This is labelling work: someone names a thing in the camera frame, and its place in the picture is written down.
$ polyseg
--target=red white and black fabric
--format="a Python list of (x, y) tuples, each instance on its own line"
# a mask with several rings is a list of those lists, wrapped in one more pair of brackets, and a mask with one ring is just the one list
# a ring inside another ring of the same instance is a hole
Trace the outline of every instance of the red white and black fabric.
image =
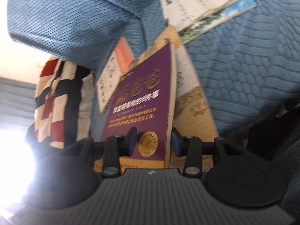
[(37, 141), (50, 137), (50, 146), (62, 149), (89, 137), (93, 96), (90, 69), (61, 59), (48, 61), (35, 91)]

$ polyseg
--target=gold seal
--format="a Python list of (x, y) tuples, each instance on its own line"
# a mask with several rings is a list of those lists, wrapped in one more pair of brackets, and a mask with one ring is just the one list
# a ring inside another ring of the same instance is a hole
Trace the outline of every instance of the gold seal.
[(152, 156), (158, 146), (158, 138), (155, 132), (147, 131), (139, 140), (139, 153), (143, 157)]

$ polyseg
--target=white and orange book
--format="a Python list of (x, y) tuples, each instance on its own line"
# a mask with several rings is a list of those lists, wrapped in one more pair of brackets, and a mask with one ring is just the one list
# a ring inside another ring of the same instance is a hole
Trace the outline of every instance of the white and orange book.
[(111, 53), (98, 81), (97, 94), (99, 110), (103, 112), (113, 95), (120, 78), (128, 72), (134, 55), (124, 37), (121, 37)]

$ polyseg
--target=purple book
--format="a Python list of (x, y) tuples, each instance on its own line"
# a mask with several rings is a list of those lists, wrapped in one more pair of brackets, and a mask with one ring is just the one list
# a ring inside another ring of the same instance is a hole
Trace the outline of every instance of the purple book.
[(120, 158), (122, 171), (168, 167), (176, 77), (174, 46), (168, 43), (121, 78), (101, 141), (117, 134), (126, 135), (132, 126), (137, 128), (133, 155)]

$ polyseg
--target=ribbed plastic panel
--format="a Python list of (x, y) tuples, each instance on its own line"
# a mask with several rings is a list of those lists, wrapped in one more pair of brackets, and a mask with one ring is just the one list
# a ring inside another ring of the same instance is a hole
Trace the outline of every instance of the ribbed plastic panel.
[(26, 207), (12, 217), (17, 225), (177, 225), (291, 224), (279, 206), (240, 210), (214, 199), (202, 182), (177, 169), (127, 169), (103, 181), (95, 194), (74, 207), (38, 210)]

